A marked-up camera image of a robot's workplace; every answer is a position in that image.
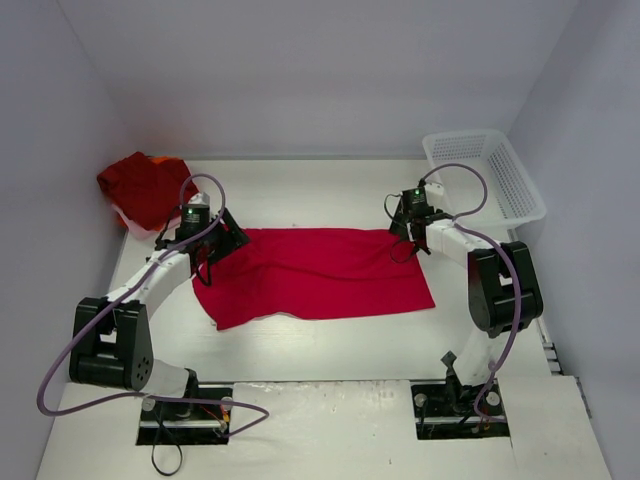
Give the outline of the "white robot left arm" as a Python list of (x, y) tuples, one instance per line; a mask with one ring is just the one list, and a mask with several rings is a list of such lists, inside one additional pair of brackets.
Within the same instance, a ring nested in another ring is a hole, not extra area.
[(212, 217), (207, 205), (184, 206), (175, 238), (159, 238), (141, 270), (107, 296), (87, 297), (76, 307), (71, 380), (164, 397), (175, 418), (195, 415), (197, 374), (154, 358), (150, 320), (183, 283), (194, 279), (210, 287), (212, 266), (249, 242), (229, 211)]

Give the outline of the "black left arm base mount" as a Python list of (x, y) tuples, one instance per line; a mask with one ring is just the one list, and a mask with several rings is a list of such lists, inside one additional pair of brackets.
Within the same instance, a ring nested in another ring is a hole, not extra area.
[(139, 415), (137, 446), (212, 446), (229, 442), (231, 406), (219, 405), (232, 400), (230, 386), (201, 387), (198, 398), (202, 402), (164, 402), (145, 399)]

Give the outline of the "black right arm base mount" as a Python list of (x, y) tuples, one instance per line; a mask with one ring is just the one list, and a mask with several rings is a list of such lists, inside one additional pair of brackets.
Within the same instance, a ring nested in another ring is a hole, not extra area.
[(448, 352), (441, 359), (445, 378), (438, 381), (411, 381), (411, 397), (416, 437), (420, 441), (475, 440), (510, 436), (497, 383), (485, 394), (478, 408), (474, 401), (479, 386), (463, 386), (454, 369), (456, 356)]

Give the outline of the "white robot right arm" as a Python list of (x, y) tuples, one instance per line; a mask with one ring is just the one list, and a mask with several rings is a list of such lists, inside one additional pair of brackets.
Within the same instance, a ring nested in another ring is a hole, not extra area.
[(445, 405), (464, 412), (506, 361), (516, 335), (539, 318), (544, 309), (528, 246), (500, 243), (465, 228), (437, 208), (436, 189), (424, 183), (397, 194), (389, 215), (391, 234), (412, 245), (412, 252), (437, 252), (466, 269), (467, 303), (474, 329), (465, 346), (452, 355), (454, 380), (444, 384)]

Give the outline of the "magenta t shirt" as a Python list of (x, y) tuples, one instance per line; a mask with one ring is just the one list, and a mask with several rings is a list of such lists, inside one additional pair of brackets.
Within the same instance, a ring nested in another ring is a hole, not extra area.
[(253, 228), (247, 235), (247, 245), (192, 281), (220, 331), (275, 314), (335, 320), (436, 305), (411, 245), (385, 229)]

